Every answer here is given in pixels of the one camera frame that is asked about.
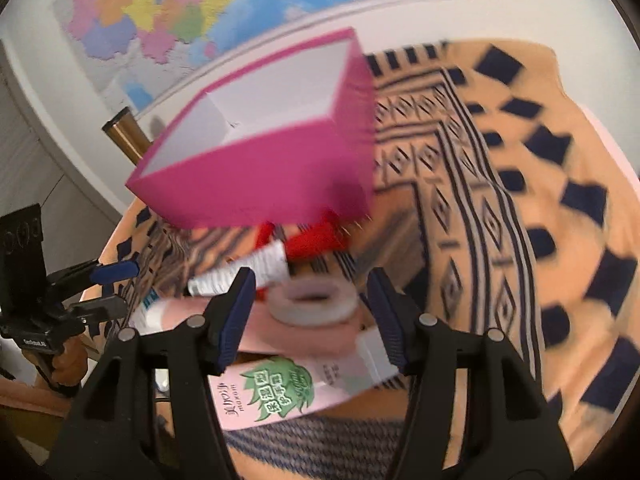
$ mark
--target hand cream tube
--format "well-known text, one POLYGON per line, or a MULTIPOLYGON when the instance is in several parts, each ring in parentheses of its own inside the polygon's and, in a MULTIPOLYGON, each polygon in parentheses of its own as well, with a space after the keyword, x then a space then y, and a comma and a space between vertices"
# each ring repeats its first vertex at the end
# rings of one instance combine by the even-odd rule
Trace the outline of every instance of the hand cream tube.
POLYGON ((220 426, 233 431, 325 410, 397 373, 380 332, 370 328, 356 338, 351 354, 319 359, 273 356, 232 365, 222 376, 210 376, 209 384, 220 426))

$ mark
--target pink packaging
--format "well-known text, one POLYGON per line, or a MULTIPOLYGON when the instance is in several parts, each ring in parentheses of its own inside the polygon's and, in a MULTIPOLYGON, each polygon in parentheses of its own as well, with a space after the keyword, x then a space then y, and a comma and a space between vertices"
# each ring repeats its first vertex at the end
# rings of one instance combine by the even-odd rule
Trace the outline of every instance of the pink packaging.
POLYGON ((202 90, 127 187, 183 229, 365 216, 374 86, 353 29, 251 63, 202 90))

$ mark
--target brass pole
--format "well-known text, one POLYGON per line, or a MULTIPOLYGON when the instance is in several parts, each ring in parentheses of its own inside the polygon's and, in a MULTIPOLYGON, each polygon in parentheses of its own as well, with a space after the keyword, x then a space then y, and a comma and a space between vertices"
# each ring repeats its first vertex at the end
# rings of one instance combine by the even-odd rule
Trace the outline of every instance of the brass pole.
POLYGON ((138 126, 129 107, 124 107, 102 130, 135 165, 151 146, 151 141, 138 126))

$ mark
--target black bracket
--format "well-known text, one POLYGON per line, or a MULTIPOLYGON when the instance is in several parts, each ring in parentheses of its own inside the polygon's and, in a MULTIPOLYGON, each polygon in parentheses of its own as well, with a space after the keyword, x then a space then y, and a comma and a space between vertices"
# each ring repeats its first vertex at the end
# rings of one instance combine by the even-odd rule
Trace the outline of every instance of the black bracket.
POLYGON ((71 396, 77 387, 51 379, 53 357, 86 325, 125 317, 128 307, 117 296, 74 303, 68 309, 62 302, 93 285, 133 278, 138 264, 125 261, 104 266, 91 260, 47 276, 41 216, 36 204, 0 218, 0 335, 32 352, 49 386, 71 396))
POLYGON ((238 480, 208 375, 231 364, 255 299, 255 275, 243 267, 228 293, 174 330, 140 336, 120 330, 76 397, 45 471, 56 480, 140 480, 178 476, 155 446, 154 370, 168 368, 180 478, 238 480))
POLYGON ((367 280, 390 361, 414 380, 388 479, 565 480, 574 472, 558 421, 508 338, 457 332, 398 294, 384 270, 367 280), (456 370, 468 370, 465 434, 457 465, 443 470, 456 370))

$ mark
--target map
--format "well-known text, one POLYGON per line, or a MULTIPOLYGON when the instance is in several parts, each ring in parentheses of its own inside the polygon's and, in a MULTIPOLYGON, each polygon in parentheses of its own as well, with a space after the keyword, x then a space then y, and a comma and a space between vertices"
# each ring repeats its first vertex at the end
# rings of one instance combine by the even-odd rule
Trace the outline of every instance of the map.
POLYGON ((235 47, 314 12, 359 0, 56 0, 76 58, 118 112, 142 111, 235 47))

